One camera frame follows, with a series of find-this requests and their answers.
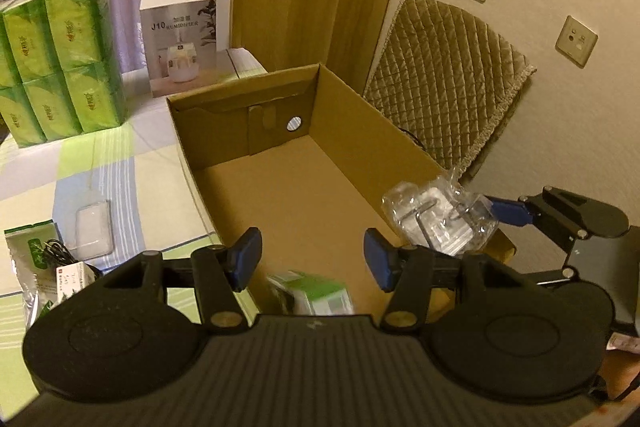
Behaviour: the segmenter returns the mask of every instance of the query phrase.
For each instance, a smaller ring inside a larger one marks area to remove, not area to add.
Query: quilted cushion
[[[442,167],[467,171],[535,68],[478,17],[404,0],[364,98]]]

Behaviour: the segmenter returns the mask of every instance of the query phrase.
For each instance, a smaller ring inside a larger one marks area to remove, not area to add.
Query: metal screw
[[[236,312],[218,312],[211,315],[211,324],[219,328],[235,328],[242,322],[242,317]]]
[[[418,322],[412,312],[391,312],[385,315],[385,322],[394,328],[409,328]]]

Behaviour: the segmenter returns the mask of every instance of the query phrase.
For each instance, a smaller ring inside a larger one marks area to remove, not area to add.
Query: tablecloth
[[[236,74],[266,71],[244,49],[227,50]],[[123,75],[129,119],[122,126],[18,149],[0,144],[0,229],[53,219],[62,239],[74,233],[75,213],[89,198],[110,201],[114,250],[91,261],[110,270],[143,250],[187,257],[218,241],[194,200],[180,163],[180,146],[164,98],[152,98],[145,70]],[[239,299],[251,316],[251,298]],[[169,303],[192,320],[198,313],[193,290],[172,289]],[[24,336],[22,295],[0,233],[0,409],[10,417],[35,395],[20,347]]]

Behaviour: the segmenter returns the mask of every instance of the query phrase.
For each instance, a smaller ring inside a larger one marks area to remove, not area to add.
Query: gray panel
[[[247,333],[212,338],[164,389],[99,405],[43,395],[9,425],[564,427],[594,409],[583,396],[487,400],[444,378],[412,337],[382,333],[369,317],[319,320],[260,317]]]

